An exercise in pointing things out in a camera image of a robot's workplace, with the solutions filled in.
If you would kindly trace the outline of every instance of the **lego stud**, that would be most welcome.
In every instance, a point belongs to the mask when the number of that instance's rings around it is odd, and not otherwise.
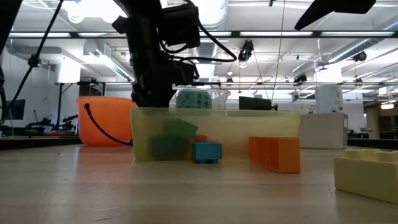
[[[379,162],[398,162],[398,154],[394,152],[375,152]]]
[[[377,160],[375,152],[381,152],[380,149],[363,149],[362,158],[366,160]]]
[[[362,150],[357,149],[346,149],[344,155],[349,159],[362,159]]]

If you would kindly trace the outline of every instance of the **computer monitor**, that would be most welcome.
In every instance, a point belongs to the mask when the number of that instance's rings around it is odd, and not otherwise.
[[[8,111],[6,119],[10,120],[23,120],[25,113],[25,100],[16,100],[11,109]]]
[[[253,98],[253,97],[239,97],[239,110],[271,110],[271,100]]]

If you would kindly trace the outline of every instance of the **wooden table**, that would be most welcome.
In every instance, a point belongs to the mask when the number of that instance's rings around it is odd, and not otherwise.
[[[0,223],[398,223],[398,206],[340,192],[332,158],[302,150],[301,174],[245,160],[133,162],[130,148],[0,152]]]

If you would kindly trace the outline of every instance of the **plastic storage container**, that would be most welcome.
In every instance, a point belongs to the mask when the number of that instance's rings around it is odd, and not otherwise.
[[[136,108],[131,116],[137,161],[189,159],[198,135],[222,143],[225,159],[248,159],[249,136],[298,137],[300,126],[289,111]]]
[[[170,101],[171,108],[225,109],[231,92],[228,90],[175,88],[175,96]]]
[[[85,96],[77,99],[78,128],[80,140],[89,146],[123,146],[106,137],[93,124],[85,109],[90,104],[91,114],[104,131],[112,137],[129,142],[132,131],[130,125],[130,111],[136,104],[127,98],[108,96]]]

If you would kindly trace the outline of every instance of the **table surface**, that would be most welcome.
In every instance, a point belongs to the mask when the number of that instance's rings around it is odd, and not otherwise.
[[[133,162],[126,147],[0,152],[0,223],[397,223],[398,206],[335,190],[333,157],[301,174],[245,160]]]

